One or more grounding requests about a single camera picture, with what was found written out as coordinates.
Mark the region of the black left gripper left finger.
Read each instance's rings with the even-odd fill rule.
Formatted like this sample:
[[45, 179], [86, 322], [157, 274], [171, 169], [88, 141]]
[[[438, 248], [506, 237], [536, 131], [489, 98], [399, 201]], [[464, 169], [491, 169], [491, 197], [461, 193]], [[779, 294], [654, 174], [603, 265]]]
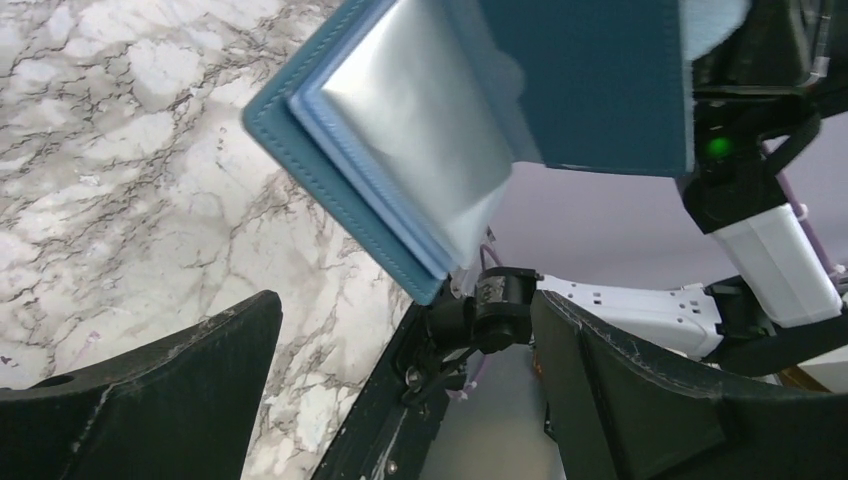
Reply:
[[237, 479], [282, 324], [262, 291], [111, 359], [1, 392], [5, 479]]

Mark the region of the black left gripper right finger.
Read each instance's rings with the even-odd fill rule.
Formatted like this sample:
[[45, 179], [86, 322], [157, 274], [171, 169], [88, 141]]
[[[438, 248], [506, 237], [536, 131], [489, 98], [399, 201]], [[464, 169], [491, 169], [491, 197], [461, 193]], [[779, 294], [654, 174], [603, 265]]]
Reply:
[[569, 479], [843, 479], [847, 398], [697, 363], [540, 291], [531, 320]]

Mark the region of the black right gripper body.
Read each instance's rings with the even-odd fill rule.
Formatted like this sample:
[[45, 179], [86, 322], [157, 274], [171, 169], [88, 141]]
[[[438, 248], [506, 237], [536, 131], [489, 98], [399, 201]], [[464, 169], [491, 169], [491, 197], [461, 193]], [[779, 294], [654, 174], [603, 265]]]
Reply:
[[764, 190], [847, 109], [844, 1], [685, 1], [695, 170], [684, 192]]

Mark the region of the teal card holder wallet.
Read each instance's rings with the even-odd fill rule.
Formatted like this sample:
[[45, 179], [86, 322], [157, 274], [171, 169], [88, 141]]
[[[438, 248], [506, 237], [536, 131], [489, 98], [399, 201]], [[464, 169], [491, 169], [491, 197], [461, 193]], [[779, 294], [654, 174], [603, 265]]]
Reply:
[[427, 304], [515, 163], [691, 172], [685, 40], [680, 1], [347, 1], [243, 124]]

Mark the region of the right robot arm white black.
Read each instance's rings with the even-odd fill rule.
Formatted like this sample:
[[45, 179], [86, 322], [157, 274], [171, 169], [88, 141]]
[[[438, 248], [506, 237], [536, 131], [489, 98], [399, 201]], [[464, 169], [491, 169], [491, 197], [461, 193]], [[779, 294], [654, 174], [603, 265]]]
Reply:
[[847, 342], [847, 292], [785, 169], [847, 109], [843, 1], [681, 1], [683, 205], [737, 269], [708, 286], [644, 290], [549, 277], [541, 288], [657, 345], [761, 376]]

